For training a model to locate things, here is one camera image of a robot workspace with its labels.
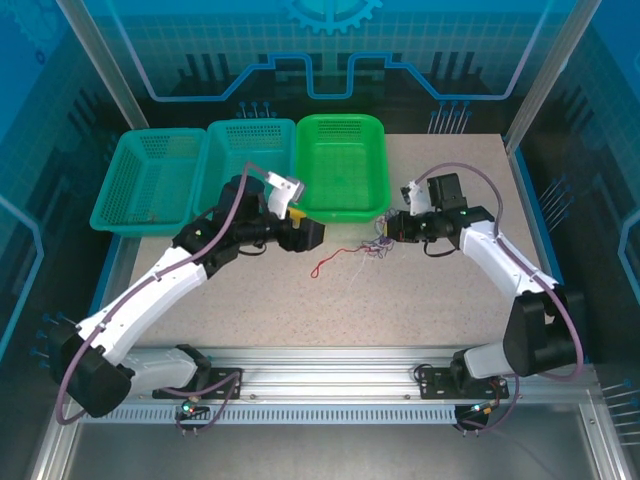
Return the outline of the bright green plastic basket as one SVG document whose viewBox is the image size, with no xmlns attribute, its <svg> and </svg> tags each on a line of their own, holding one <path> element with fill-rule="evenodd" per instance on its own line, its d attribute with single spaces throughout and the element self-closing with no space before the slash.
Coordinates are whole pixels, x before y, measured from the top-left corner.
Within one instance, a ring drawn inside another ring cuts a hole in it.
<svg viewBox="0 0 640 480">
<path fill-rule="evenodd" d="M 299 208 L 321 223 L 367 223 L 391 205 L 385 130 L 366 114 L 314 114 L 296 125 Z"/>
</svg>

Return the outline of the narrow teal plastic basket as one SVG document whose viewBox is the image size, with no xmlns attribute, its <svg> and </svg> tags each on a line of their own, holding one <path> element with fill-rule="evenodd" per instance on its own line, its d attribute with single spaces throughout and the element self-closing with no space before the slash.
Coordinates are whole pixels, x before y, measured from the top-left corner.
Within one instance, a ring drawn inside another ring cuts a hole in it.
<svg viewBox="0 0 640 480">
<path fill-rule="evenodd" d="M 233 119 L 213 122 L 206 131 L 193 213 L 217 204 L 224 184 L 251 162 L 283 177 L 294 173 L 295 123 L 290 119 Z"/>
</svg>

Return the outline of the wide teal plastic basket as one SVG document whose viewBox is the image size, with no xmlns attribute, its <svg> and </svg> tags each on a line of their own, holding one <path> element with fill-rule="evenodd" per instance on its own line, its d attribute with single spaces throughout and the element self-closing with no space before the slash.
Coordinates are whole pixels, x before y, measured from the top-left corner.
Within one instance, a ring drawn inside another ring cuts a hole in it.
<svg viewBox="0 0 640 480">
<path fill-rule="evenodd" d="M 124 133 L 98 194 L 90 226 L 122 237 L 177 234 L 190 220 L 205 142 L 198 128 Z"/>
</svg>

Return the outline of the aluminium mounting rail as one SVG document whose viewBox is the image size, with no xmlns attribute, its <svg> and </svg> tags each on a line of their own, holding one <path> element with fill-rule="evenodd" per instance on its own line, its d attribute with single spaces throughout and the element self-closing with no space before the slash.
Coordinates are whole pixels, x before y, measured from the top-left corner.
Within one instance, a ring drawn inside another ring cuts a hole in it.
<svg viewBox="0 0 640 480">
<path fill-rule="evenodd" d="M 447 367 L 456 347 L 199 349 L 214 367 L 243 370 L 240 400 L 255 404 L 417 404 L 414 368 Z"/>
</svg>

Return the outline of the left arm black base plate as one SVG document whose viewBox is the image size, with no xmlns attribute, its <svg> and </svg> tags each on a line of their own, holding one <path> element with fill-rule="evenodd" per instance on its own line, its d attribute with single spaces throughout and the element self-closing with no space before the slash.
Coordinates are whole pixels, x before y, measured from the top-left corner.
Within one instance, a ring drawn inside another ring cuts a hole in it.
<svg viewBox="0 0 640 480">
<path fill-rule="evenodd" d="M 199 370 L 194 378 L 182 388 L 169 387 L 152 392 L 154 399 L 186 399 L 199 397 L 204 400 L 238 399 L 242 386 L 243 370 L 241 368 L 212 367 Z"/>
</svg>

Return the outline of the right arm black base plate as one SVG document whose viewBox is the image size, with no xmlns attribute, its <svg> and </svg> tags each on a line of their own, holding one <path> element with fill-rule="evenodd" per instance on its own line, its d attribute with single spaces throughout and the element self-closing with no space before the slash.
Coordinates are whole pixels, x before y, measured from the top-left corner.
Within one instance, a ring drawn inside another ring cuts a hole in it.
<svg viewBox="0 0 640 480">
<path fill-rule="evenodd" d="M 509 399 L 509 387 L 503 377 L 470 380 L 461 385 L 448 367 L 420 364 L 413 370 L 422 400 L 491 400 Z"/>
</svg>

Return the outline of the aluminium frame post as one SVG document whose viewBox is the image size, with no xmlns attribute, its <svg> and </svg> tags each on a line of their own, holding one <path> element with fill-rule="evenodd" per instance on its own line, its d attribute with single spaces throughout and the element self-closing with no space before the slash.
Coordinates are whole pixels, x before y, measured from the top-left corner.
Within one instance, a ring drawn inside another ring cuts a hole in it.
<svg viewBox="0 0 640 480">
<path fill-rule="evenodd" d="M 576 0 L 507 131 L 504 143 L 508 156 L 515 154 L 601 2 L 602 0 Z"/>
</svg>

